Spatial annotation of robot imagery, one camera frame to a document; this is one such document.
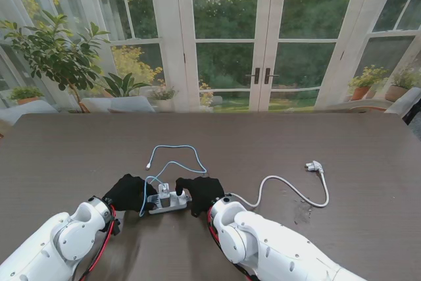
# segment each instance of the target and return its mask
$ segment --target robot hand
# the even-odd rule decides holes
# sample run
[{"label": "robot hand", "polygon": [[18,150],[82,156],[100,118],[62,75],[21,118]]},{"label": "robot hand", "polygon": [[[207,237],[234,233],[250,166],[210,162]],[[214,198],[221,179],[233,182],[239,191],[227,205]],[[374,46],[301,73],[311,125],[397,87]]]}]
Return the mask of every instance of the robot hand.
[{"label": "robot hand", "polygon": [[[103,199],[110,199],[111,204],[116,211],[136,211],[140,212],[143,204],[143,188],[145,181],[140,177],[133,177],[131,174],[125,174],[119,181],[108,191]],[[146,185],[146,194],[158,194],[151,184]],[[153,203],[146,203],[145,209],[153,209]]]},{"label": "robot hand", "polygon": [[198,217],[206,212],[213,203],[225,196],[224,189],[218,179],[197,177],[196,179],[178,178],[176,180],[176,193],[181,195],[183,189],[190,192],[192,198],[191,215]]}]

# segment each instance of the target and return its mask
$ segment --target plant pot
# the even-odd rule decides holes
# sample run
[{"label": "plant pot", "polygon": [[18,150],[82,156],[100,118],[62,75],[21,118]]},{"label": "plant pot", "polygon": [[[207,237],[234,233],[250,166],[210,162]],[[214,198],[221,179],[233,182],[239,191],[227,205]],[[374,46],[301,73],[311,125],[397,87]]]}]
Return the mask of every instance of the plant pot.
[{"label": "plant pot", "polygon": [[376,95],[376,92],[377,91],[374,89],[368,90],[368,93],[366,94],[365,99],[373,99],[374,96]]},{"label": "plant pot", "polygon": [[26,98],[26,99],[21,99],[18,100],[18,105],[24,105],[25,103],[29,103],[35,100],[39,100],[39,97],[33,97],[33,98]]},{"label": "plant pot", "polygon": [[369,87],[357,87],[357,88],[355,88],[353,97],[351,98],[351,101],[362,99],[362,97],[365,96],[365,94],[368,92],[368,90],[370,90],[370,88],[371,88],[370,86]]},{"label": "plant pot", "polygon": [[392,101],[392,102],[395,102],[400,97],[402,97],[404,94],[406,94],[407,91],[408,91],[408,89],[392,85],[387,90],[386,95],[385,95],[385,99],[389,100],[389,101]]},{"label": "plant pot", "polygon": [[156,100],[159,112],[172,112],[172,102],[169,100]]}]

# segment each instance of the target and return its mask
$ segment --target white power cord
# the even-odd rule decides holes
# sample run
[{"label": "white power cord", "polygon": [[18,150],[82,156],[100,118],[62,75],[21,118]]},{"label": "white power cord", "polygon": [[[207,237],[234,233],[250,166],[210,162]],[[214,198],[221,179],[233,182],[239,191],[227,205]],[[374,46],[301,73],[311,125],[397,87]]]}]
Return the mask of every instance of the white power cord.
[{"label": "white power cord", "polygon": [[263,189],[264,183],[269,179],[278,179],[278,180],[281,180],[283,183],[287,184],[296,194],[298,194],[301,197],[301,199],[303,199],[304,201],[306,201],[308,204],[312,205],[313,207],[325,207],[329,203],[329,191],[328,191],[328,187],[326,186],[326,181],[324,180],[324,171],[323,171],[322,164],[318,163],[317,161],[313,161],[311,163],[306,164],[306,168],[307,168],[308,171],[316,171],[316,172],[320,173],[320,177],[322,179],[324,192],[326,194],[326,201],[323,204],[317,204],[317,203],[307,199],[295,186],[293,186],[293,184],[291,184],[291,182],[289,182],[288,180],[286,180],[282,177],[279,177],[279,176],[267,176],[265,179],[263,179],[262,183],[260,184],[259,197],[257,198],[257,202],[255,204],[252,204],[252,203],[246,201],[244,198],[240,197],[238,194],[235,194],[235,193],[229,193],[229,194],[234,196],[234,197],[237,197],[238,199],[242,200],[242,202],[244,202],[248,206],[254,208],[254,207],[257,207],[260,204],[260,199],[262,197],[262,189]]},{"label": "white power cord", "polygon": [[[144,192],[146,192],[146,184],[147,184],[146,180],[152,179],[150,183],[152,183],[154,180],[159,181],[158,177],[165,171],[167,166],[169,166],[171,164],[178,165],[178,166],[180,166],[180,167],[182,167],[182,168],[184,168],[188,171],[195,172],[195,173],[198,173],[198,174],[206,174],[207,173],[207,169],[203,166],[202,162],[200,161],[200,158],[199,158],[199,155],[197,154],[196,148],[194,148],[193,146],[190,146],[190,145],[158,145],[158,146],[155,146],[155,148],[152,151],[151,158],[149,159],[149,162],[146,166],[146,170],[149,170],[151,168],[152,160],[153,160],[153,157],[155,156],[155,151],[160,147],[164,147],[164,148],[190,148],[190,149],[192,149],[195,153],[197,163],[202,168],[202,170],[194,170],[194,169],[188,168],[188,167],[186,167],[186,166],[184,166],[184,165],[182,165],[182,164],[180,164],[176,161],[168,161],[167,164],[164,166],[164,168],[156,176],[148,176],[145,179]],[[260,204],[260,200],[262,198],[262,189],[263,189],[264,183],[269,179],[277,179],[277,180],[280,180],[283,183],[287,184],[296,194],[298,194],[301,197],[301,199],[303,199],[304,201],[306,201],[308,204],[312,205],[313,207],[325,207],[329,203],[329,191],[328,191],[328,187],[326,186],[326,181],[324,180],[323,166],[322,166],[322,164],[320,164],[317,161],[312,161],[311,163],[308,163],[305,166],[306,166],[306,169],[308,171],[315,171],[315,172],[318,172],[320,174],[320,178],[322,179],[324,193],[326,194],[326,201],[323,204],[318,204],[318,203],[315,203],[315,202],[311,201],[310,199],[307,199],[291,182],[289,182],[288,180],[286,180],[282,177],[279,177],[279,176],[267,176],[265,179],[263,179],[263,181],[260,184],[260,188],[259,188],[259,197],[257,198],[257,202],[255,204],[252,204],[252,203],[246,201],[244,198],[240,197],[238,194],[235,194],[235,193],[228,193],[228,194],[230,194],[234,197],[237,197],[238,199],[242,200],[242,202],[244,202],[248,206],[254,208],[254,207],[257,207]],[[145,207],[145,204],[146,204],[146,195],[144,195],[143,205],[142,205],[142,208],[141,208],[141,211],[140,211],[140,214],[139,214],[141,217],[144,214],[143,209]]]}]

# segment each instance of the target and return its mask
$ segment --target cable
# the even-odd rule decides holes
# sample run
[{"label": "cable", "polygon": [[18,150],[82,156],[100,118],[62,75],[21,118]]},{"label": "cable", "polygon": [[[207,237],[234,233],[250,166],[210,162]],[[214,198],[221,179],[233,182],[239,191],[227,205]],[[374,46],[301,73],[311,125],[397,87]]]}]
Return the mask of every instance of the cable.
[{"label": "cable", "polygon": [[145,179],[145,187],[143,188],[143,192],[144,192],[144,194],[143,194],[143,203],[142,203],[142,208],[140,209],[140,212],[139,212],[139,216],[140,217],[142,217],[145,214],[144,208],[145,208],[145,204],[146,204],[146,194],[145,194],[145,192],[146,192],[147,179],[152,178],[152,181],[150,182],[150,184],[152,182],[154,182],[155,180],[158,181],[158,182],[160,182],[161,184],[163,184],[163,182],[161,182],[158,179],[158,177],[165,171],[165,169],[169,165],[177,165],[177,166],[180,166],[180,167],[182,167],[182,168],[184,168],[184,169],[186,169],[188,171],[195,172],[197,174],[206,174],[208,172],[208,170],[205,168],[205,166],[203,166],[202,162],[200,161],[200,158],[199,158],[199,155],[197,154],[196,148],[194,148],[191,145],[158,145],[158,146],[155,146],[155,148],[152,151],[151,158],[149,159],[149,162],[146,165],[146,170],[151,169],[152,160],[153,160],[153,157],[155,156],[155,151],[158,148],[160,148],[160,147],[164,147],[164,148],[190,148],[190,149],[192,149],[195,152],[196,161],[199,164],[199,166],[202,168],[202,170],[194,170],[194,169],[191,169],[191,168],[189,168],[187,166],[184,166],[184,165],[182,165],[182,164],[180,164],[180,163],[178,163],[176,161],[168,161],[165,164],[164,168],[156,176],[148,176],[148,177],[146,177],[146,179]]},{"label": "cable", "polygon": [[[209,210],[208,210],[208,214],[207,214],[207,224],[208,224],[208,229],[209,229],[209,232],[210,232],[210,234],[212,235],[212,239],[214,240],[214,242],[215,242],[215,244],[218,246],[218,248],[222,251],[222,248],[221,248],[221,244],[220,244],[220,242],[219,242],[219,237],[218,237],[218,235],[216,234],[216,232],[214,231],[214,229],[213,229],[213,227],[212,227],[212,217],[211,217],[211,209],[212,208],[210,208]],[[245,270],[242,266],[240,266],[240,265],[238,265],[238,264],[235,264],[235,263],[232,263],[233,264],[233,266],[238,270],[238,271],[240,271],[242,274],[244,274],[245,275],[245,277],[248,279],[248,281],[253,281],[253,280],[259,280],[255,275],[250,275],[248,272],[247,272],[247,270]]]},{"label": "cable", "polygon": [[326,186],[326,181],[324,179],[323,167],[317,161],[313,161],[312,163],[306,164],[306,167],[309,171],[318,171],[320,173],[320,177],[322,179],[324,192],[326,194],[326,201],[323,204],[317,204],[317,203],[311,201],[310,199],[307,199],[293,184],[291,184],[291,182],[289,182],[288,180],[286,180],[282,177],[279,177],[279,176],[267,176],[265,179],[263,179],[263,181],[260,184],[259,197],[257,198],[257,202],[255,204],[252,204],[252,203],[246,201],[244,198],[240,197],[238,194],[235,194],[235,193],[229,193],[229,194],[233,195],[234,197],[237,197],[238,199],[242,200],[242,202],[244,202],[248,206],[254,208],[254,207],[257,207],[260,204],[260,199],[262,197],[262,189],[263,189],[264,183],[269,179],[278,179],[278,180],[282,181],[283,183],[287,184],[296,194],[298,194],[301,197],[301,199],[303,199],[304,201],[306,201],[308,204],[312,205],[313,207],[325,207],[329,203],[329,191],[328,191],[328,187]]},{"label": "cable", "polygon": [[149,159],[149,162],[146,165],[146,170],[149,170],[151,168],[152,160],[153,160],[153,157],[155,156],[155,151],[158,148],[161,148],[161,147],[164,147],[164,148],[190,148],[190,149],[192,149],[195,152],[197,163],[200,165],[202,170],[193,170],[193,169],[190,169],[190,168],[188,168],[188,167],[186,167],[186,166],[184,166],[180,163],[177,163],[176,161],[169,161],[165,165],[164,169],[159,173],[159,175],[161,175],[161,173],[164,172],[165,168],[170,164],[176,164],[176,165],[178,165],[178,166],[180,166],[180,167],[182,167],[182,168],[184,168],[188,171],[196,172],[196,173],[199,173],[199,174],[206,174],[208,172],[208,170],[203,166],[202,162],[200,161],[200,158],[199,158],[199,155],[197,154],[196,148],[194,148],[193,146],[190,146],[190,145],[158,145],[158,146],[155,146],[155,148],[152,151],[151,159]]},{"label": "cable", "polygon": [[99,262],[100,258],[102,257],[104,250],[111,238],[112,235],[112,229],[114,228],[114,220],[116,217],[116,209],[111,205],[111,211],[112,211],[112,217],[111,217],[111,221],[110,221],[110,225],[108,227],[107,233],[105,234],[105,238],[104,241],[101,245],[101,247],[99,248],[96,256],[94,256],[94,258],[91,261],[91,264],[89,265],[89,267],[85,270],[85,272],[81,275],[81,277],[79,278],[79,281],[84,281],[86,276],[95,268],[95,266],[97,265],[97,263]]},{"label": "cable", "polygon": [[159,183],[162,184],[163,182],[158,179],[158,177],[162,174],[162,171],[157,176],[155,176],[155,177],[154,176],[148,176],[145,179],[145,186],[143,187],[143,203],[142,203],[142,208],[140,209],[140,212],[139,212],[139,216],[140,217],[142,217],[145,214],[145,212],[143,211],[143,209],[145,208],[145,204],[146,204],[146,185],[147,185],[147,180],[152,178],[152,181],[153,180],[156,180],[156,181],[158,181]]}]

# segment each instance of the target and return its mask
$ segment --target white plastic casing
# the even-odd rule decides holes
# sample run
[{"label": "white plastic casing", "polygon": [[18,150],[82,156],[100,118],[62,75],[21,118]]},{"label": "white plastic casing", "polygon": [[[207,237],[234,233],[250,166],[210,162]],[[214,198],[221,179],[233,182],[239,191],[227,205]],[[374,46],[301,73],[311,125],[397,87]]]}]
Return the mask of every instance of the white plastic casing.
[{"label": "white plastic casing", "polygon": [[72,216],[51,217],[0,265],[0,281],[69,280],[110,219],[97,198],[81,203]]},{"label": "white plastic casing", "polygon": [[261,281],[364,281],[306,237],[224,198],[211,210],[222,251]]}]

